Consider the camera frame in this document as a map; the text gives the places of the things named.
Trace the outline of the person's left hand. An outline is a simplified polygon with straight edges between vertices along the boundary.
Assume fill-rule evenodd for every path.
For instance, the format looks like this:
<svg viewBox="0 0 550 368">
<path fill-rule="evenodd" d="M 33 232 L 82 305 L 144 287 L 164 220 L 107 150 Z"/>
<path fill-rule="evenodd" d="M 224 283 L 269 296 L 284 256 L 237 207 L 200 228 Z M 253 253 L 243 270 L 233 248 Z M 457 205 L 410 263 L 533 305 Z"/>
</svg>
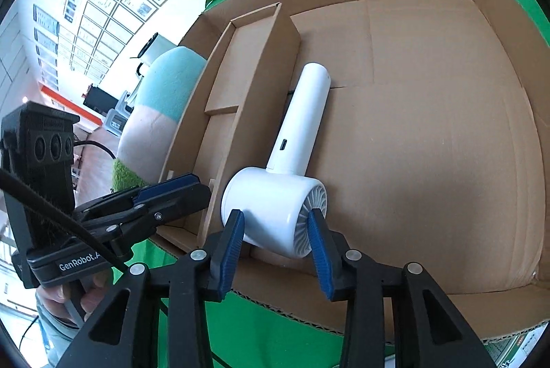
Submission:
<svg viewBox="0 0 550 368">
<path fill-rule="evenodd" d="M 86 277 L 83 292 L 80 291 L 82 285 L 79 281 L 48 288 L 39 286 L 37 300 L 56 319 L 81 327 L 102 302 L 113 280 L 113 271 L 108 269 Z"/>
</svg>

